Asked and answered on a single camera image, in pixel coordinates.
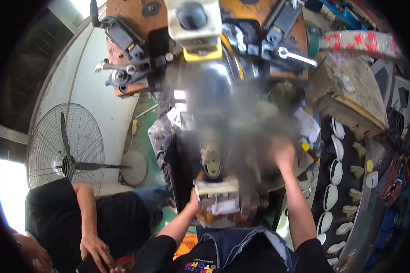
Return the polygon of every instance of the yellow cap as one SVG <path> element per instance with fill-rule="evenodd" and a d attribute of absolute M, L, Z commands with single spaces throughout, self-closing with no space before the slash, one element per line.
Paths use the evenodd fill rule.
<path fill-rule="evenodd" d="M 302 149 L 304 149 L 304 151 L 308 151 L 308 150 L 310 150 L 310 146 L 308 145 L 308 144 L 306 144 L 306 143 L 302 143 Z"/>
<path fill-rule="evenodd" d="M 367 170 L 368 172 L 372 172 L 372 170 L 373 170 L 373 162 L 372 162 L 372 159 L 369 159 L 369 160 L 366 162 L 366 170 Z"/>

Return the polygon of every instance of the fan base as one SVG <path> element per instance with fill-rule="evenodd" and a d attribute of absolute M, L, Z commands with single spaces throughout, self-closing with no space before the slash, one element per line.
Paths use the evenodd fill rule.
<path fill-rule="evenodd" d="M 121 160 L 121 165 L 130 167 L 121 169 L 121 176 L 129 186 L 138 186 L 147 175 L 146 159 L 138 151 L 130 151 L 129 154 Z"/>

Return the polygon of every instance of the smartphone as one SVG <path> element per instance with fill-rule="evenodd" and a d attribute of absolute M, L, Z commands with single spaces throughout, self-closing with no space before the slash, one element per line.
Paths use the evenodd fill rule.
<path fill-rule="evenodd" d="M 105 268 L 106 272 L 109 272 L 109 267 L 106 263 L 102 260 L 103 267 Z M 76 273 L 100 273 L 99 268 L 96 265 L 96 262 L 93 259 L 93 256 L 88 255 L 88 257 L 83 261 L 78 268 L 76 269 Z"/>

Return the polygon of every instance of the wrench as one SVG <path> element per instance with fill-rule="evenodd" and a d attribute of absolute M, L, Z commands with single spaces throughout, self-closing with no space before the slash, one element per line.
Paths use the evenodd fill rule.
<path fill-rule="evenodd" d="M 316 60 L 305 58 L 305 57 L 299 56 L 297 54 L 291 53 L 287 50 L 287 48 L 285 48 L 283 46 L 278 48 L 278 55 L 279 55 L 279 57 L 281 57 L 283 59 L 287 59 L 287 57 L 290 57 L 290 58 L 293 58 L 293 59 L 296 59 L 296 60 L 311 64 L 314 67 L 317 67 L 317 61 Z"/>
<path fill-rule="evenodd" d="M 94 72 L 100 72 L 105 69 L 120 69 L 120 70 L 125 70 L 127 74 L 134 74 L 135 71 L 137 70 L 135 65 L 127 65 L 127 66 L 115 66 L 110 63 L 106 62 L 101 62 L 96 66 L 96 69 Z"/>

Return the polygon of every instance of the red and white cloth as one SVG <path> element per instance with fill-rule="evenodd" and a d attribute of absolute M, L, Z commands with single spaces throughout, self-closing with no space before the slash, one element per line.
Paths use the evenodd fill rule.
<path fill-rule="evenodd" d="M 367 55 L 373 58 L 400 60 L 402 54 L 392 35 L 371 30 L 327 32 L 319 48 L 344 55 Z"/>

